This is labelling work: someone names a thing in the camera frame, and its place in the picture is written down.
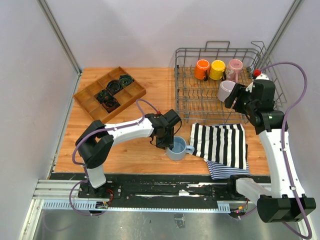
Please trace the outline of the lilac grey mug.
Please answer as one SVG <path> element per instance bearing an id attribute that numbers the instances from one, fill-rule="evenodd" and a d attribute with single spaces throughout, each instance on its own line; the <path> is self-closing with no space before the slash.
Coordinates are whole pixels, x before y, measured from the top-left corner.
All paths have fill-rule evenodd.
<path id="1" fill-rule="evenodd" d="M 226 98 L 231 94 L 233 88 L 235 87 L 236 83 L 230 80 L 224 80 L 220 83 L 217 98 L 222 103 L 225 102 Z"/>

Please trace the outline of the light blue mug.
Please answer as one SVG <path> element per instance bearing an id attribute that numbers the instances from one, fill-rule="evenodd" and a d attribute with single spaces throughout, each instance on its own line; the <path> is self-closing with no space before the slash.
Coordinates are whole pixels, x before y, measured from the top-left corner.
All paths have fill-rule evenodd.
<path id="1" fill-rule="evenodd" d="M 194 150 L 195 147 L 188 145 L 183 137 L 174 136 L 173 147 L 167 147 L 165 149 L 165 154 L 173 161 L 180 161 L 186 156 L 186 154 L 192 154 Z"/>

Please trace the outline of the pink ghost pattern mug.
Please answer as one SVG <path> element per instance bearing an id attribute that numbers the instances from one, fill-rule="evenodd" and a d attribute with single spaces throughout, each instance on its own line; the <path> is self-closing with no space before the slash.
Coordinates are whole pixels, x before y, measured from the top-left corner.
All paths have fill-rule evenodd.
<path id="1" fill-rule="evenodd" d="M 239 59 L 231 59 L 226 66 L 225 79 L 238 83 L 242 70 L 243 62 Z"/>

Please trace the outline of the yellow enamel mug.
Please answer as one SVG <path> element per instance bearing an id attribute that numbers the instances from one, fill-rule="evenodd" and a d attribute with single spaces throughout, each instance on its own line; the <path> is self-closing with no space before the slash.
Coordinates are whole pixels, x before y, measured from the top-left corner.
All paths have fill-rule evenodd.
<path id="1" fill-rule="evenodd" d="M 214 60 L 210 66 L 209 77 L 215 81 L 224 81 L 226 78 L 225 70 L 226 64 L 222 60 Z"/>

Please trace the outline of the orange glass mug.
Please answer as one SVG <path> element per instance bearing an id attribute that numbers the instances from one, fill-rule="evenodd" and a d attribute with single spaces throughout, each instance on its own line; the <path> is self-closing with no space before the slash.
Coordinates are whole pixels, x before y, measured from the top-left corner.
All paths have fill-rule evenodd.
<path id="1" fill-rule="evenodd" d="M 195 65 L 194 77 L 198 80 L 207 81 L 209 78 L 210 69 L 211 64 L 205 59 L 200 59 Z"/>

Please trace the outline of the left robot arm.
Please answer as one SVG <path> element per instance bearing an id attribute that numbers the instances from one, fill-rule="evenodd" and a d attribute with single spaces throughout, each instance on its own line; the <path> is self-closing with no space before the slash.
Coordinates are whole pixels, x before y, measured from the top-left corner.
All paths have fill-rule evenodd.
<path id="1" fill-rule="evenodd" d="M 174 127 L 182 123 L 179 115 L 173 110 L 165 114 L 143 114 L 141 118 L 117 124 L 104 124 L 93 121 L 75 143 L 72 161 L 75 164 L 76 153 L 82 157 L 82 166 L 86 180 L 84 185 L 96 198 L 107 193 L 107 180 L 103 170 L 112 147 L 138 138 L 151 138 L 159 149 L 174 147 Z"/>

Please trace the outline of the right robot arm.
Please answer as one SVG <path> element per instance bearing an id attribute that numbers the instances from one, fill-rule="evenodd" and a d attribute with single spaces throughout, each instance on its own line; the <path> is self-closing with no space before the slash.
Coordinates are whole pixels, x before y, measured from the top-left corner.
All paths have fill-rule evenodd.
<path id="1" fill-rule="evenodd" d="M 246 115 L 263 145 L 270 171 L 271 189 L 267 190 L 251 177 L 233 176 L 226 188 L 227 196 L 238 200 L 242 196 L 257 207 L 265 223 L 299 222 L 316 209 L 313 197 L 307 197 L 299 178 L 288 143 L 285 114 L 275 110 L 275 84 L 255 79 L 250 86 L 235 84 L 226 98 L 225 107 Z"/>

